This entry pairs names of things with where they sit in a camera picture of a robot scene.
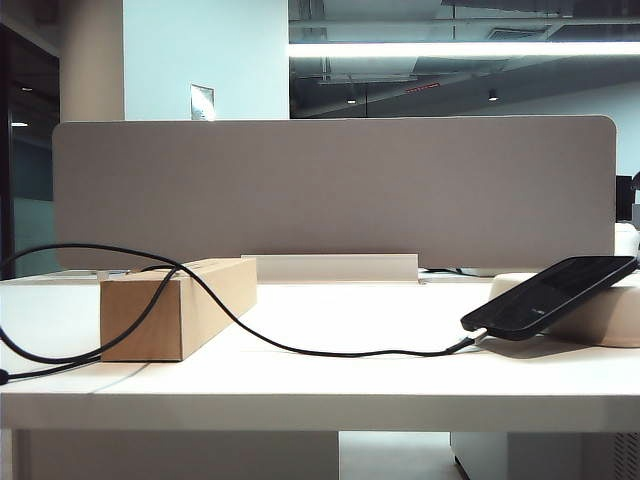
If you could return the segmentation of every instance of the light fixture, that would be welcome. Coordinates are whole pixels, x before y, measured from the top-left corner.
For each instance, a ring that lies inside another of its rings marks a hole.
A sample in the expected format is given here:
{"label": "light fixture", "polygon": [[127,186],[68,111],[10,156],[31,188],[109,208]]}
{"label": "light fixture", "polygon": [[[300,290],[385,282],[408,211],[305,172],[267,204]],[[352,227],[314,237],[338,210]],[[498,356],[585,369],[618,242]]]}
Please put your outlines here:
{"label": "light fixture", "polygon": [[291,43],[292,58],[509,58],[640,55],[640,42]]}

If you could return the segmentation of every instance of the charging cable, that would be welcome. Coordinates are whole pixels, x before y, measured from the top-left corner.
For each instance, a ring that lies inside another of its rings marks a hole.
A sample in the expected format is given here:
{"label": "charging cable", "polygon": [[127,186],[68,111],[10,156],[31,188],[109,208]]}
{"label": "charging cable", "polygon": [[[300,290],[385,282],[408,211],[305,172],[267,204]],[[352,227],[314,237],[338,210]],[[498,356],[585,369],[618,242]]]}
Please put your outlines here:
{"label": "charging cable", "polygon": [[0,326],[0,340],[2,340],[7,345],[7,347],[17,355],[27,360],[32,360],[34,362],[39,362],[39,363],[49,364],[49,365],[59,365],[58,367],[48,368],[44,370],[37,370],[37,371],[25,372],[25,373],[14,373],[14,374],[10,374],[6,370],[0,369],[0,385],[4,385],[10,380],[33,378],[33,377],[39,377],[42,375],[49,375],[52,373],[58,373],[65,370],[70,370],[83,365],[87,365],[89,363],[99,361],[100,354],[102,354],[103,352],[105,352],[110,348],[113,348],[114,346],[116,346],[117,344],[125,340],[140,326],[140,324],[142,324],[142,322],[147,318],[147,316],[149,315],[149,313],[157,303],[158,299],[160,298],[160,295],[162,294],[165,287],[171,280],[171,277],[178,271],[182,271],[186,273],[189,277],[191,277],[209,295],[209,297],[211,297],[211,299],[218,305],[218,307],[220,307],[220,309],[240,328],[242,328],[249,334],[253,335],[254,337],[257,337],[260,340],[274,347],[277,347],[282,350],[286,350],[288,352],[299,353],[301,355],[312,355],[312,356],[318,356],[318,357],[334,357],[334,358],[359,358],[359,357],[371,357],[371,356],[377,356],[377,355],[392,355],[392,354],[410,355],[410,356],[416,356],[416,357],[439,357],[444,355],[451,355],[457,352],[458,350],[461,350],[470,345],[474,345],[480,342],[487,335],[487,330],[485,328],[480,328],[472,332],[471,334],[467,335],[465,338],[460,340],[458,343],[450,346],[449,348],[446,348],[444,350],[439,350],[439,351],[431,351],[431,352],[401,350],[401,349],[373,350],[373,351],[366,351],[366,352],[330,352],[330,351],[308,350],[304,348],[291,347],[289,345],[285,345],[283,343],[277,342],[275,340],[272,340],[264,336],[263,334],[257,332],[256,330],[252,329],[251,327],[249,327],[248,325],[240,321],[240,319],[231,310],[229,310],[229,308],[224,303],[222,303],[220,298],[218,298],[215,292],[211,290],[211,288],[209,288],[206,282],[202,280],[190,268],[183,265],[182,263],[161,255],[156,255],[156,254],[144,252],[141,250],[134,250],[130,248],[117,247],[112,245],[101,245],[96,243],[53,243],[53,244],[28,248],[12,255],[11,257],[7,258],[2,263],[0,263],[0,270],[2,270],[5,266],[15,262],[17,259],[24,257],[26,255],[29,255],[35,252],[41,252],[44,250],[56,250],[56,249],[89,249],[89,250],[102,250],[102,251],[109,251],[109,252],[116,252],[116,253],[124,253],[127,255],[133,255],[136,257],[148,258],[148,259],[162,263],[162,265],[150,267],[151,269],[168,268],[170,270],[158,285],[158,288],[152,295],[147,306],[143,309],[142,313],[124,332],[122,332],[120,335],[115,337],[113,340],[110,340],[109,342],[105,343],[101,347],[80,355],[53,358],[53,357],[45,357],[42,355],[37,355],[31,352],[28,352],[23,348],[21,348],[20,346],[18,346],[13,340],[11,340],[11,338],[7,335],[4,329]]}

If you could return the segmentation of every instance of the cable connector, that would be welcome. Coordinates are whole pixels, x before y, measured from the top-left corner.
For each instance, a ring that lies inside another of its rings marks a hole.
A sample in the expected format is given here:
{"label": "cable connector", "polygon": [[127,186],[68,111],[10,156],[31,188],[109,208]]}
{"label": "cable connector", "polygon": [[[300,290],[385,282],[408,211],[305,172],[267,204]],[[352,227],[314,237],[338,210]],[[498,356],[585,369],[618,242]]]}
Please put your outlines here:
{"label": "cable connector", "polygon": [[489,335],[489,331],[486,328],[483,327],[483,328],[479,328],[479,329],[474,330],[473,332],[471,332],[469,335],[467,335],[467,338],[469,340],[473,340],[473,343],[475,345],[477,345],[487,335]]}

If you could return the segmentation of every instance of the black phone case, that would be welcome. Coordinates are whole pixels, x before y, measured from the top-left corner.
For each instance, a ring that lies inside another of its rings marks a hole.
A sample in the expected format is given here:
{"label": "black phone case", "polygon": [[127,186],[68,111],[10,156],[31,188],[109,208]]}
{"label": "black phone case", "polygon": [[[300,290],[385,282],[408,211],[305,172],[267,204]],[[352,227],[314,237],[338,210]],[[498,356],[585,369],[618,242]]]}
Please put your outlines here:
{"label": "black phone case", "polygon": [[[576,258],[583,258],[583,257],[570,257],[568,259],[563,260],[562,262],[565,262],[571,259],[576,259]],[[597,293],[619,282],[624,277],[632,273],[638,267],[638,261],[635,257],[626,257],[626,258],[628,258],[629,261],[625,265],[620,267],[618,270],[614,271],[613,273],[610,273],[605,277],[602,277],[598,282],[594,283],[589,288],[582,290],[578,295],[573,296],[572,298],[570,298],[568,301],[566,301],[559,307],[539,317],[537,321],[535,321],[535,323],[533,323],[527,328],[522,328],[519,330],[506,330],[506,329],[501,329],[495,325],[489,326],[489,325],[483,324],[482,310],[487,305],[490,305],[492,302],[501,301],[502,299],[504,299],[505,296],[509,296],[513,294],[517,295],[518,292],[521,292],[527,288],[531,288],[531,285],[533,284],[534,280],[538,275],[541,275],[545,272],[548,272],[549,270],[554,269],[557,265],[559,265],[562,262],[558,262],[557,264],[552,265],[551,267],[543,270],[536,276],[522,282],[519,285],[516,285],[512,289],[504,292],[503,294],[485,303],[483,306],[473,310],[472,312],[469,312],[460,320],[460,322],[462,323],[462,327],[465,330],[470,330],[470,331],[477,330],[479,328],[486,328],[489,335],[497,338],[504,338],[506,340],[526,340],[527,338],[531,338],[535,334],[540,333],[545,328],[549,327],[551,324],[559,320],[564,314],[570,312],[574,308],[578,307],[579,305],[583,304],[590,298],[594,297]]]}

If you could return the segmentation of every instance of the white wall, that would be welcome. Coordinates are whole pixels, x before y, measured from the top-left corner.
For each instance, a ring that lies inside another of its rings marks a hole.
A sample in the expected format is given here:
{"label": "white wall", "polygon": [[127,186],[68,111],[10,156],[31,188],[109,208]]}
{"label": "white wall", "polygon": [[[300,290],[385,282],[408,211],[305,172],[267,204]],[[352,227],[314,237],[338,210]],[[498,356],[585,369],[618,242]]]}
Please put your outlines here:
{"label": "white wall", "polygon": [[190,119],[190,84],[218,119],[289,118],[287,0],[124,0],[125,118]]}
{"label": "white wall", "polygon": [[519,114],[603,114],[618,129],[617,173],[635,175],[640,171],[640,82],[584,90],[526,102],[501,103],[465,115]]}

